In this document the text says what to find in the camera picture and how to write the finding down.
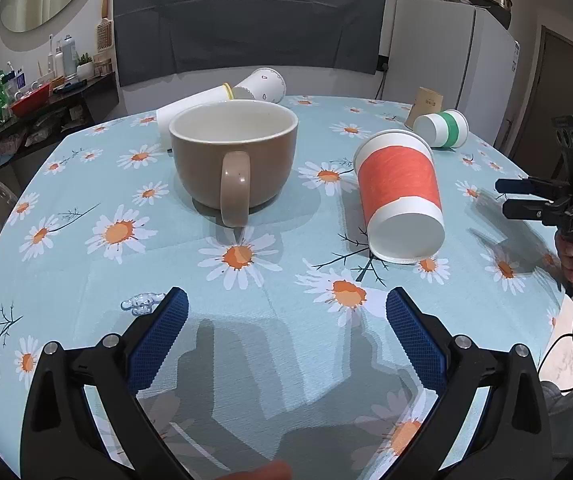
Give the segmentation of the person's right hand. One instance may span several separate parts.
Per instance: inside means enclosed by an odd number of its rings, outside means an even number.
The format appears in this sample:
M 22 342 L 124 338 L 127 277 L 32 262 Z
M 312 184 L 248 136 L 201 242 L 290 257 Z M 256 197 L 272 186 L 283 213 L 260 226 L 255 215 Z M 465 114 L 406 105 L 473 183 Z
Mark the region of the person's right hand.
M 564 278 L 573 285 L 573 243 L 556 232 L 555 243 Z

